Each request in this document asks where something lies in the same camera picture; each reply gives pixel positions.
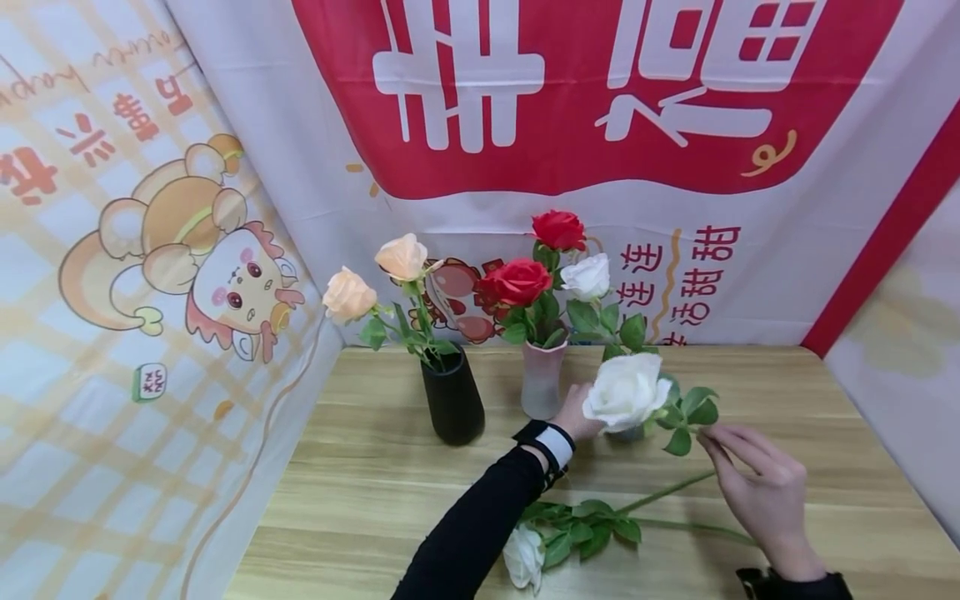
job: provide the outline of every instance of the wooden table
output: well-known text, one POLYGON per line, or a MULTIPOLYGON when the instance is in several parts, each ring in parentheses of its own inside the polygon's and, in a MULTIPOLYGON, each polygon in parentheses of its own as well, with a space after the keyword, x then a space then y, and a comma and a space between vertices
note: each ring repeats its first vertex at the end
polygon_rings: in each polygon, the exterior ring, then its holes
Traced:
MULTIPOLYGON (((487 428, 472 445, 450 448, 433 433, 420 368, 406 352, 341 354, 228 599, 390 597, 424 536, 525 422, 519 350, 468 355, 487 428)), ((807 466, 809 535, 857 600, 960 597, 956 548, 817 357, 760 347, 664 348, 662 355, 684 388, 708 385, 720 394, 723 420, 760 429, 807 466)), ((564 379, 591 380, 599 363, 597 348, 571 348, 564 379)), ((661 432, 638 444, 583 444, 547 499, 623 506, 709 468, 696 444, 681 459, 661 451, 665 443, 661 432)), ((737 526, 713 479, 635 516, 737 526)), ((612 542, 586 564, 572 558, 549 571, 539 598, 743 598, 734 570, 761 564, 756 550, 727 540, 646 528, 638 551, 612 542)), ((502 561, 477 595, 530 597, 514 590, 502 561)))

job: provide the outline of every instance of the white wristband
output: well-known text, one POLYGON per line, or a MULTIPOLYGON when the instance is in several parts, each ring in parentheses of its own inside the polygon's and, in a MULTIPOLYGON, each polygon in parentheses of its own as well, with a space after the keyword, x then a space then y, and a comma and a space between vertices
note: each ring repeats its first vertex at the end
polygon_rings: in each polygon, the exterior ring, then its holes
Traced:
POLYGON ((566 464, 573 458, 573 448, 570 447, 570 442, 566 440, 562 433, 550 425, 547 425, 543 433, 537 436, 537 441, 550 449, 553 457, 557 459, 557 465, 560 469, 566 467, 566 464))

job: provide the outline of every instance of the peach rose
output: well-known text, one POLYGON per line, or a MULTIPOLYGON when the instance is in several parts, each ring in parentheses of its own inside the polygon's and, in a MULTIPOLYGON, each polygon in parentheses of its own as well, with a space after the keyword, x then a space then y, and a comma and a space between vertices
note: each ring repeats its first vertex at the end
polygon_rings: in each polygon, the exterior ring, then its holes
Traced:
POLYGON ((397 281, 416 281, 424 275, 426 246, 417 241, 417 236, 407 233, 387 242, 373 260, 397 281))
POLYGON ((376 292, 347 267, 330 278, 324 293, 326 316, 336 324, 356 321, 376 305, 376 292))

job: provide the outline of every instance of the red rose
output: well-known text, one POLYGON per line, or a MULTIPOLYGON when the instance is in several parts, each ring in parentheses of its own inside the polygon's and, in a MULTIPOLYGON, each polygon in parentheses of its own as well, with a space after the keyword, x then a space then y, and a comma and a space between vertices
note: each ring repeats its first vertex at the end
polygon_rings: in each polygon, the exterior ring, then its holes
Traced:
POLYGON ((529 306, 553 286, 546 267, 530 258, 515 258, 477 281, 481 297, 513 306, 529 306))
POLYGON ((585 251, 584 224, 572 212, 551 210, 534 217, 534 234, 545 246, 553 250, 585 251))

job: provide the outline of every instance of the human hand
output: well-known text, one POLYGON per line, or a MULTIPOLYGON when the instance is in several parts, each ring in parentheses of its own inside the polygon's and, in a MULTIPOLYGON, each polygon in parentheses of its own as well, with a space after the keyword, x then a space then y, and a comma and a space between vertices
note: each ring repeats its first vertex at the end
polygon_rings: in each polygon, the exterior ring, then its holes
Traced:
POLYGON ((827 575, 804 528, 806 469, 758 432, 736 425, 713 425, 697 441, 717 470, 727 504, 767 560, 785 580, 809 582, 827 575), (741 473, 729 451, 751 468, 741 473))
POLYGON ((566 393, 560 413, 550 420, 569 435, 574 442, 590 440, 600 435, 604 427, 601 420, 584 417, 584 402, 592 386, 589 383, 573 384, 566 393))

